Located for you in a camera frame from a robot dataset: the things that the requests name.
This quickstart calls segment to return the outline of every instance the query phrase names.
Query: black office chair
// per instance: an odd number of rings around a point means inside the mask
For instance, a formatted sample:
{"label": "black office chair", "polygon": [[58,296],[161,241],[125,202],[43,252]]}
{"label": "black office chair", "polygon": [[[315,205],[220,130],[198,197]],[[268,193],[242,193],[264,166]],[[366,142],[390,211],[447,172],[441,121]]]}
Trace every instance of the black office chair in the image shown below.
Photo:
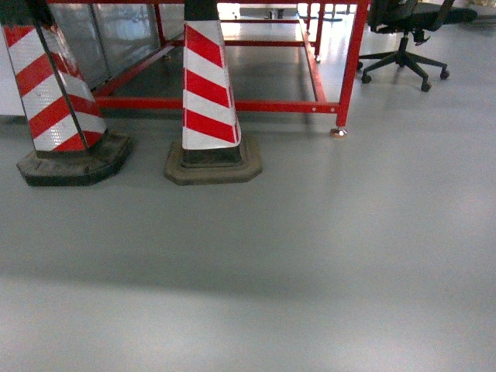
{"label": "black office chair", "polygon": [[[419,64],[430,64],[441,67],[441,79],[446,80],[450,73],[447,64],[430,60],[406,51],[408,34],[413,34],[415,45],[425,43],[430,37],[425,38],[425,30],[436,31],[445,24],[471,22],[477,18],[477,12],[472,9],[453,7],[454,0],[444,0],[442,5],[418,2],[418,0],[372,0],[367,23],[375,33],[403,33],[400,47],[397,51],[389,53],[376,53],[360,56],[361,60],[379,60],[363,70],[362,82],[370,83],[370,71],[388,64],[396,63],[400,67],[412,69],[422,80],[422,91],[429,91],[431,83],[429,76]],[[363,67],[358,63],[358,70]]]}

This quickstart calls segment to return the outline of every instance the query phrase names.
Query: white wall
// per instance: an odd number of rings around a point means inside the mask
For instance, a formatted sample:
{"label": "white wall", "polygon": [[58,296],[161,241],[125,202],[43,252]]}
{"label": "white wall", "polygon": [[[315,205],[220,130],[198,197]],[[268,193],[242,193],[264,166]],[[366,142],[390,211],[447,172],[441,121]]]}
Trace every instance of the white wall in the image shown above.
{"label": "white wall", "polygon": [[24,115],[3,31],[0,31],[0,115]]}

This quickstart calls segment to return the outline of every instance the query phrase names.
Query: epoxy floor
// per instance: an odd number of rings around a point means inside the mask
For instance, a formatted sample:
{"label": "epoxy floor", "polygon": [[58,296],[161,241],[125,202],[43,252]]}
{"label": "epoxy floor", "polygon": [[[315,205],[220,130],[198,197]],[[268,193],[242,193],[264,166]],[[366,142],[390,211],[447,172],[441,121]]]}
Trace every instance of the epoxy floor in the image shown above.
{"label": "epoxy floor", "polygon": [[[343,18],[325,25],[330,98]],[[181,114],[122,111],[108,124],[136,145],[117,176],[29,188],[28,129],[2,118],[0,371],[494,372],[494,32],[417,47],[451,71],[427,67],[429,93],[408,70],[357,75],[345,140],[332,116],[241,112],[264,161],[247,184],[170,183]],[[398,41],[367,31],[362,53]],[[237,96],[308,87],[275,75],[298,53],[228,51]]]}

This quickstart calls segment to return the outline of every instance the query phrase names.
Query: red and white striped cone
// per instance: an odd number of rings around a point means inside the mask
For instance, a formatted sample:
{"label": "red and white striped cone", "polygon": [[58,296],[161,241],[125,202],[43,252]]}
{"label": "red and white striped cone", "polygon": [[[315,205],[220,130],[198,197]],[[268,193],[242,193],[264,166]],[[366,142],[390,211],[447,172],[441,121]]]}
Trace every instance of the red and white striped cone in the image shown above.
{"label": "red and white striped cone", "polygon": [[184,4],[183,137],[164,172],[177,184],[246,182],[262,171],[255,139],[241,136],[216,6]]}
{"label": "red and white striped cone", "polygon": [[107,130],[57,25],[4,33],[35,148],[17,164],[26,182],[86,185],[117,173],[130,138]]}

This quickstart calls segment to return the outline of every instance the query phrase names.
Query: red metal table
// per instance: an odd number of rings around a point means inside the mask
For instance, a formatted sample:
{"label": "red metal table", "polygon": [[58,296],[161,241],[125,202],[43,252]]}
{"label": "red metal table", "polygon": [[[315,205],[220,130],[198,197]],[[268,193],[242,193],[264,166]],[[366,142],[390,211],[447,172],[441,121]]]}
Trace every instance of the red metal table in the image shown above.
{"label": "red metal table", "polygon": [[[157,16],[157,28],[160,37],[161,48],[143,59],[141,62],[131,67],[124,73],[114,77],[111,81],[102,85],[94,91],[97,103],[102,108],[110,109],[182,109],[182,98],[145,98],[145,97],[118,97],[112,93],[119,87],[123,86],[133,79],[139,72],[149,67],[153,62],[163,57],[172,48],[182,45],[181,40],[166,40],[162,30],[160,19],[160,4],[183,4],[184,0],[48,0],[52,4],[149,4],[155,7]],[[235,0],[222,1],[236,4],[270,4],[274,0]],[[317,33],[315,41],[308,39],[308,28],[310,24],[310,9],[308,18],[304,20],[297,19],[238,19],[223,22],[241,22],[241,23],[296,23],[301,28],[302,41],[250,41],[250,40],[227,40],[226,46],[246,46],[246,47],[303,47],[305,48],[308,69],[312,79],[314,91],[314,101],[268,101],[268,100],[236,100],[236,110],[250,112],[304,112],[304,113],[325,113],[336,115],[337,128],[331,131],[336,137],[346,135],[346,119],[350,107],[351,92],[358,64],[360,44],[363,35],[363,29],[367,20],[367,6],[369,0],[321,0],[321,1],[295,1],[295,0],[277,0],[278,4],[319,4],[319,17],[317,19]],[[350,44],[346,58],[341,93],[338,102],[329,102],[326,100],[322,79],[320,77],[317,62],[319,60],[320,44],[322,42],[322,28],[324,23],[325,6],[327,4],[344,4],[356,5],[356,12],[353,20]]]}

